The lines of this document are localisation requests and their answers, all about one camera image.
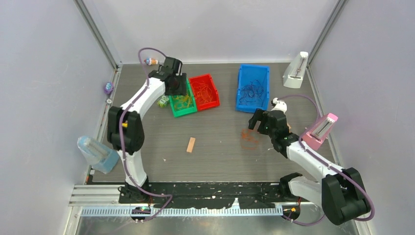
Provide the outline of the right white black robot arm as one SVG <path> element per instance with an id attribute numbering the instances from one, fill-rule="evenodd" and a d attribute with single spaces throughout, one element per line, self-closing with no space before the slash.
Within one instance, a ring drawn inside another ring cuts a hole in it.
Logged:
<path id="1" fill-rule="evenodd" d="M 256 109 L 248 128 L 253 130 L 257 122 L 260 122 L 258 132 L 270 138 L 276 152 L 296 162 L 315 178 L 311 181 L 299 173 L 282 177 L 279 186 L 282 199 L 304 198 L 321 207 L 325 217 L 334 225 L 374 218 L 374 203 L 358 170 L 332 163 L 313 150 L 303 136 L 290 132 L 282 110 Z"/>

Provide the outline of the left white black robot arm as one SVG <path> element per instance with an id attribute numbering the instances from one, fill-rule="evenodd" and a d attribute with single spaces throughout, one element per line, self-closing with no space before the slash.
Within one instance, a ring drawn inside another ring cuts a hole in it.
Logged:
<path id="1" fill-rule="evenodd" d="M 122 160 L 125 171 L 125 188 L 139 203 L 146 202 L 150 192 L 148 176 L 143 168 L 141 148 L 144 144 L 142 118 L 162 95 L 186 95 L 187 78 L 182 72 L 181 60 L 166 57 L 164 63 L 147 74 L 142 87 L 120 107 L 112 106 L 108 112 L 107 141 Z"/>

